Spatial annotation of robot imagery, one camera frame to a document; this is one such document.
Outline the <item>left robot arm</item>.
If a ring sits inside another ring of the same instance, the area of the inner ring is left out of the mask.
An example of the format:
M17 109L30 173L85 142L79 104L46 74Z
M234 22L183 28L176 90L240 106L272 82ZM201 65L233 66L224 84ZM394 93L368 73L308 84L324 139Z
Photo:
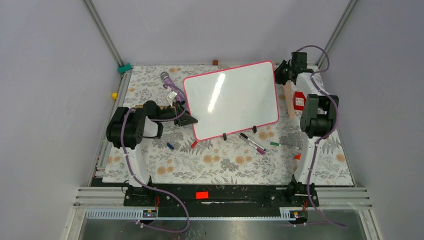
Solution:
M148 100L139 107L119 106L107 125L106 139L123 154L128 184L139 188L135 197L144 206L154 202L155 192L151 189L151 175L141 153L142 141L160 139L165 122L174 122L178 127L197 124L198 120L184 107L185 103L184 100L176 101L160 107Z

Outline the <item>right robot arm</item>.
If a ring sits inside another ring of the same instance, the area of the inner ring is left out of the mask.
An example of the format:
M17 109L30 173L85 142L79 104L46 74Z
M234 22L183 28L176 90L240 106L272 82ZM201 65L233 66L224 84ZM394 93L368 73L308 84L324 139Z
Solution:
M315 75L308 68L307 53L300 51L292 52L291 60L284 60L274 71L277 84L286 86L292 82L305 96L300 117L300 130L305 134L302 152L286 190L287 201L293 206L301 205L313 193L320 147L338 124L339 98L319 86Z

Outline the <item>pink framed whiteboard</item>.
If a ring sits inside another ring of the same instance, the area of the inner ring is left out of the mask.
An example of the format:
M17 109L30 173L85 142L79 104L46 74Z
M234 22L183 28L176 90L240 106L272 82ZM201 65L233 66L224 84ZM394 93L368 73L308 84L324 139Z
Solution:
M276 123L279 106L270 60L250 63L183 79L197 141L222 137Z

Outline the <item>blue marker cap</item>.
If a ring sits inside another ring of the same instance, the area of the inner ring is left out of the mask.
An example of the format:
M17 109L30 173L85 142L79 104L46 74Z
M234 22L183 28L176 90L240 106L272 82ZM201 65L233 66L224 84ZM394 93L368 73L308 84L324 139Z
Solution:
M174 148L174 146L173 145L171 145L169 142L166 144L171 150L174 150L175 148Z

